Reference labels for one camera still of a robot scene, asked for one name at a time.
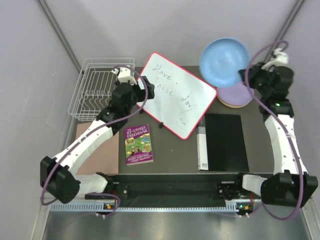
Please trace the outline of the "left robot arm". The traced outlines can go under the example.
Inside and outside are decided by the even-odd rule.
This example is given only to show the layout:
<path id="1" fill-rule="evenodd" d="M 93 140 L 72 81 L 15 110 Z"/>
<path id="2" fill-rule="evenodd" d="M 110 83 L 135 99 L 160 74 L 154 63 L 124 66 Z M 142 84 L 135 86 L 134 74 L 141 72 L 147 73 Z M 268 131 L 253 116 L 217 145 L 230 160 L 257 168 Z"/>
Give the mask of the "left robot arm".
<path id="1" fill-rule="evenodd" d="M 97 172 L 92 175 L 78 175 L 77 172 L 88 157 L 101 144 L 112 138 L 133 116 L 132 107 L 146 103 L 155 97 L 155 86 L 146 76 L 141 81 L 144 89 L 137 83 L 118 82 L 112 92 L 109 105 L 104 108 L 88 129 L 69 147 L 53 158 L 44 157 L 40 162 L 40 186 L 43 192 L 50 193 L 63 204 L 77 196 L 100 195 L 109 198 L 114 191 L 108 177 Z"/>

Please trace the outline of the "blue plate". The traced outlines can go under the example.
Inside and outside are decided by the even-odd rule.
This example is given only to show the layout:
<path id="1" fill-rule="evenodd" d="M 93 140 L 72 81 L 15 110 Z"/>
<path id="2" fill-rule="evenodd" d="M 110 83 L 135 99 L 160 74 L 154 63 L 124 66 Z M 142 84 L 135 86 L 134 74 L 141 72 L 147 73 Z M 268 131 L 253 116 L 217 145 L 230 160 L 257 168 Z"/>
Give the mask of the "blue plate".
<path id="1" fill-rule="evenodd" d="M 241 82 L 240 70 L 251 59 L 248 48 L 238 39 L 222 37 L 211 42 L 199 59 L 202 78 L 217 88 L 232 87 Z"/>

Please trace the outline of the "pink plate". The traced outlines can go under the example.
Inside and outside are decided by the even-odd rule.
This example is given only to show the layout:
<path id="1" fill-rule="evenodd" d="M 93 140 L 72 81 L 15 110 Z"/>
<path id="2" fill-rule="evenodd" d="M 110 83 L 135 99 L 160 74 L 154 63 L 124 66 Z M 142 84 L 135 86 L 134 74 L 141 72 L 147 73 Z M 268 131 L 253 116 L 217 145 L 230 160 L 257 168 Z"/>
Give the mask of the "pink plate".
<path id="1" fill-rule="evenodd" d="M 247 106 L 249 103 L 246 103 L 246 104 L 241 104 L 241 105 L 232 105 L 232 104 L 228 104 L 222 100 L 220 100 L 220 102 L 225 105 L 226 107 L 229 107 L 229 108 L 233 108 L 233 109 L 239 109 L 239 108 L 244 108 L 245 106 Z"/>

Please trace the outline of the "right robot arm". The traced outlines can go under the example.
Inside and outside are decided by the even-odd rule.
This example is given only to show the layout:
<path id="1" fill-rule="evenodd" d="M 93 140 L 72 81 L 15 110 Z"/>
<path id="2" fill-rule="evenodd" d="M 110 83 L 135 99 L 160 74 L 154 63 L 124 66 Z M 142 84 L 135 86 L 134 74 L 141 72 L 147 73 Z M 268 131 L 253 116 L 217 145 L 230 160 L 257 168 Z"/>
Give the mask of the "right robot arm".
<path id="1" fill-rule="evenodd" d="M 248 83 L 260 93 L 259 111 L 271 140 L 274 170 L 265 178 L 240 173 L 233 192 L 245 198 L 251 192 L 266 205 L 303 207 L 318 187 L 318 179 L 304 166 L 295 137 L 294 110 L 288 99 L 294 72 L 286 66 L 263 68 L 259 62 L 248 70 Z"/>

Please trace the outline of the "purple plate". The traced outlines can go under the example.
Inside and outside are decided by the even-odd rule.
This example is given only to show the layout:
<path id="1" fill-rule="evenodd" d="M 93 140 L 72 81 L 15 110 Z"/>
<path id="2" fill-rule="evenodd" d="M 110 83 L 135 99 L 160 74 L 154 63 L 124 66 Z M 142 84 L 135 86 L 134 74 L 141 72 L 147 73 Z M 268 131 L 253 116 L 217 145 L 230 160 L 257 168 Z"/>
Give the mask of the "purple plate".
<path id="1" fill-rule="evenodd" d="M 244 105 L 250 103 L 253 99 L 254 90 L 248 89 L 241 82 L 230 87 L 218 87 L 217 97 L 220 101 L 224 101 L 231 105 Z"/>

